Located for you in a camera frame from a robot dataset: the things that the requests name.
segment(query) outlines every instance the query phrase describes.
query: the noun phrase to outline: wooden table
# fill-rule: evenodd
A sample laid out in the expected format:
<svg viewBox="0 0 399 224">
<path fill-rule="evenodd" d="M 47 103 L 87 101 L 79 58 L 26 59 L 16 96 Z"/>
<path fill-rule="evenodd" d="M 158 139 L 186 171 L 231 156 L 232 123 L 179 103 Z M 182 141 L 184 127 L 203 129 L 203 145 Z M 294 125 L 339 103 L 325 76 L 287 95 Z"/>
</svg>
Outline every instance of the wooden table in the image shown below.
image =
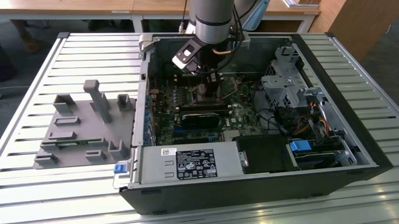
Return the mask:
<svg viewBox="0 0 399 224">
<path fill-rule="evenodd" d="M 143 32 L 143 20 L 182 19 L 186 0 L 135 0 L 132 21 L 136 33 Z M 271 0 L 262 20 L 302 21 L 298 32 L 307 32 L 321 10 L 289 8 L 283 0 Z"/>
<path fill-rule="evenodd" d="M 4 19 L 130 19 L 135 0 L 0 0 Z"/>
</svg>

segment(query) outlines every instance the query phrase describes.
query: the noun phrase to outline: barcode sticker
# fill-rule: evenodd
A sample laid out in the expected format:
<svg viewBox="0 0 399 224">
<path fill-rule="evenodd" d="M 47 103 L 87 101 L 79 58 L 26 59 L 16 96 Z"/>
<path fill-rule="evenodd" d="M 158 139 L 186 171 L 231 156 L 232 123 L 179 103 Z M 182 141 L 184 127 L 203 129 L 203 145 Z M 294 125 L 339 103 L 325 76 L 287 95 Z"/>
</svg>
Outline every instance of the barcode sticker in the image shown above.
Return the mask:
<svg viewBox="0 0 399 224">
<path fill-rule="evenodd" d="M 163 148 L 162 155 L 176 155 L 176 148 Z"/>
</svg>

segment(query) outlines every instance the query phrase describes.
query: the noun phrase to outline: gray carpet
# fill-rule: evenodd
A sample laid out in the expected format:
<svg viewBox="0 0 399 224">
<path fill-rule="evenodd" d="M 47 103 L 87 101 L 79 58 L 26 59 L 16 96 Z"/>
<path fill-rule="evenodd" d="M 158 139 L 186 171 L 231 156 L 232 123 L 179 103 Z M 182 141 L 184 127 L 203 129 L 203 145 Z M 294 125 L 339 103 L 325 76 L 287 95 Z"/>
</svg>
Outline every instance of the gray carpet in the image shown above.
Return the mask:
<svg viewBox="0 0 399 224">
<path fill-rule="evenodd" d="M 0 134 L 3 134 L 20 101 L 28 88 L 2 89 L 11 86 L 30 86 L 35 75 L 40 69 L 50 49 L 60 32 L 90 32 L 88 21 L 80 20 L 54 20 L 50 22 L 51 28 L 40 28 L 42 21 L 28 21 L 32 28 L 28 28 L 32 36 L 40 41 L 40 52 L 31 54 L 26 51 L 19 33 L 10 20 L 0 20 L 0 45 L 18 68 L 18 75 L 8 81 L 0 82 Z M 118 27 L 102 28 L 98 32 L 123 32 Z"/>
<path fill-rule="evenodd" d="M 40 21 L 30 21 L 32 25 L 42 25 Z M 0 45 L 12 60 L 19 74 L 6 82 L 2 87 L 30 86 L 40 69 L 56 36 L 60 32 L 88 32 L 87 21 L 51 21 L 51 28 L 28 28 L 31 34 L 42 43 L 42 51 L 30 54 L 23 46 L 19 34 L 10 20 L 0 20 Z M 122 32 L 119 28 L 103 28 L 98 32 Z M 373 75 L 383 89 L 399 103 L 399 20 L 393 24 L 391 31 L 381 38 L 373 50 L 362 61 L 369 73 Z M 15 110 L 27 92 L 27 88 L 0 89 L 0 133 L 3 134 Z"/>
</svg>

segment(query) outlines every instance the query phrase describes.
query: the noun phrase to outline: warning label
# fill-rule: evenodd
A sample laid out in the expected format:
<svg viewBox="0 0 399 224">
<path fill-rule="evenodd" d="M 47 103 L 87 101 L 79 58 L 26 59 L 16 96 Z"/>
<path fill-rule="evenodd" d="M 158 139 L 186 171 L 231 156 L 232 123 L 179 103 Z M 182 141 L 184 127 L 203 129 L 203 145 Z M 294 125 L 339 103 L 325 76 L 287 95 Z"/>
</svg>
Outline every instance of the warning label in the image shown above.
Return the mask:
<svg viewBox="0 0 399 224">
<path fill-rule="evenodd" d="M 214 149 L 178 151 L 176 167 L 179 180 L 218 177 Z"/>
</svg>

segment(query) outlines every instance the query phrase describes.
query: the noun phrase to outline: aluminum table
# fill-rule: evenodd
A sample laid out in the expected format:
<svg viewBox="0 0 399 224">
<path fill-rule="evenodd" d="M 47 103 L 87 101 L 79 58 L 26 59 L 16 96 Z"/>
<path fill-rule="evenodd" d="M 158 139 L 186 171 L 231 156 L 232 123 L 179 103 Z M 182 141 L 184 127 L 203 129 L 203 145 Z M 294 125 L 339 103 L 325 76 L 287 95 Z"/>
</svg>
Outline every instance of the aluminum table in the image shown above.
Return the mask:
<svg viewBox="0 0 399 224">
<path fill-rule="evenodd" d="M 0 140 L 0 223 L 337 224 L 399 219 L 399 108 L 337 39 L 325 34 L 302 37 L 395 165 L 374 179 L 323 197 L 142 216 L 112 187 L 114 165 L 34 170 L 56 94 L 87 100 L 83 83 L 98 79 L 108 99 L 120 93 L 136 97 L 139 36 L 58 38 Z"/>
</svg>

